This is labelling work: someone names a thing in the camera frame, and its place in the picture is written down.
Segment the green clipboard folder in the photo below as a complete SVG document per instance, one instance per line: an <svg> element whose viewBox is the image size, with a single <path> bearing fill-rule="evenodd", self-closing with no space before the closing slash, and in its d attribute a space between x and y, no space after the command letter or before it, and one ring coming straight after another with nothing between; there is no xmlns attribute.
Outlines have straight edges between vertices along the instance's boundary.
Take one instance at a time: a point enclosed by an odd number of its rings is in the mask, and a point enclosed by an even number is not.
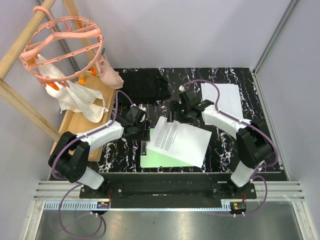
<svg viewBox="0 0 320 240"><path fill-rule="evenodd" d="M192 167L191 165L181 162L172 157L166 155L146 150L146 155L141 158L140 166L142 168L171 168L171 167Z"/></svg>

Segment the printed white paper sheet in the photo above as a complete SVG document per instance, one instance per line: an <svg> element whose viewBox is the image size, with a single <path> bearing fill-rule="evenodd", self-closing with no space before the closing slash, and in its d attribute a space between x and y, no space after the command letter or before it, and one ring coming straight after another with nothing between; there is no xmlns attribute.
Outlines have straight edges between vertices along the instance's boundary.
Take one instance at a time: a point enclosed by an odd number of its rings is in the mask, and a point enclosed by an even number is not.
<svg viewBox="0 0 320 240"><path fill-rule="evenodd" d="M168 122L161 116L146 149L201 168L212 133L178 121Z"/></svg>

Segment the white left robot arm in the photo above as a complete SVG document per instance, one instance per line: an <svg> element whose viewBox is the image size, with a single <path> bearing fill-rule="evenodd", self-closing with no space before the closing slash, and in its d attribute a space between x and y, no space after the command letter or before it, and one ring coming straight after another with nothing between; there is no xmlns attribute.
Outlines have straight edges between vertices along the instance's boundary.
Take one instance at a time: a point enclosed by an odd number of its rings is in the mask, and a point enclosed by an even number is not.
<svg viewBox="0 0 320 240"><path fill-rule="evenodd" d="M89 154L121 138L149 140L148 124L146 108L132 105L124 115L118 115L115 120L109 120L90 131L78 134L67 131L58 140L48 165L63 179L86 185L95 197L103 198L108 193L108 186L102 175L87 166Z"/></svg>

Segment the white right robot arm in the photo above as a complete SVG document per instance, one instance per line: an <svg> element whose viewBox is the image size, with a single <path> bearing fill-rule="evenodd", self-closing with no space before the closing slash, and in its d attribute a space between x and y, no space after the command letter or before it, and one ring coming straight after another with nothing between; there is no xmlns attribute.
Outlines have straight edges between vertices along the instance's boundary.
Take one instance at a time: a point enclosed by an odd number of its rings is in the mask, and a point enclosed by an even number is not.
<svg viewBox="0 0 320 240"><path fill-rule="evenodd" d="M210 110L210 106L215 103L208 99L202 100L191 89L180 90L178 96L178 101L172 100L169 103L168 123L191 123L199 119L206 125L218 127L235 139L239 163L231 174L227 192L230 197L239 198L261 164L276 152L266 123L262 120L240 119L219 109Z"/></svg>

